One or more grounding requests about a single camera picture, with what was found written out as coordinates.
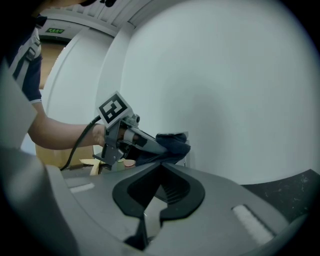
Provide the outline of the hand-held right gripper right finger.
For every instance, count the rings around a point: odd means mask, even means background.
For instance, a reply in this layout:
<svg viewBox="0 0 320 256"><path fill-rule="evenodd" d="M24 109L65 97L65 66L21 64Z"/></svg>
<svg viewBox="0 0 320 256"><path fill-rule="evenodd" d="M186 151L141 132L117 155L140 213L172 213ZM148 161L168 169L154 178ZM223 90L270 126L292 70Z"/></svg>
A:
<svg viewBox="0 0 320 256"><path fill-rule="evenodd" d="M276 256L306 216L288 222L272 205L241 185L207 172L168 164L198 180L205 196L187 218L165 221L147 247L152 256Z"/></svg>

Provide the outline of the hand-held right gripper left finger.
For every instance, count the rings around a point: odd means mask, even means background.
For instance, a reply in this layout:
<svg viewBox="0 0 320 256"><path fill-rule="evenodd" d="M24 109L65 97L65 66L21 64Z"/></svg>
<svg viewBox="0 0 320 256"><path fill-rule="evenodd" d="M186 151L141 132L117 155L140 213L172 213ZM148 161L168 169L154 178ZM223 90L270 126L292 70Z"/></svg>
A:
<svg viewBox="0 0 320 256"><path fill-rule="evenodd" d="M0 185L17 219L55 256L152 256L144 220L124 215L116 183L143 170L64 178L19 150L0 150Z"/></svg>

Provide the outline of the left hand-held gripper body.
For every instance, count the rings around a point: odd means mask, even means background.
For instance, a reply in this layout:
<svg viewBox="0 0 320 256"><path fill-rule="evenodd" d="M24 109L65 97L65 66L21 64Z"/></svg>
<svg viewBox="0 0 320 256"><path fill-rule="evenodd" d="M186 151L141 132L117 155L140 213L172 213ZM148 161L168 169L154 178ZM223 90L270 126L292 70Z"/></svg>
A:
<svg viewBox="0 0 320 256"><path fill-rule="evenodd" d="M133 112L118 91L109 96L97 111L105 126L104 146L102 151L93 157L111 169L135 145L136 133L133 128L138 127L140 116Z"/></svg>

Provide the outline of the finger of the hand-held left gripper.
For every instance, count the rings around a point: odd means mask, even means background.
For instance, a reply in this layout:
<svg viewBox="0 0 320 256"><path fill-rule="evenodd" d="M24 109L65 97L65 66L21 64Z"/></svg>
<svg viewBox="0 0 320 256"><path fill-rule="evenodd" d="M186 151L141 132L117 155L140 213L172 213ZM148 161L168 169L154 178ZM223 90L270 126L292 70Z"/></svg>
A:
<svg viewBox="0 0 320 256"><path fill-rule="evenodd" d="M167 149L160 145L154 137L136 127L126 129L124 132L124 143L153 154L164 154L167 152Z"/></svg>

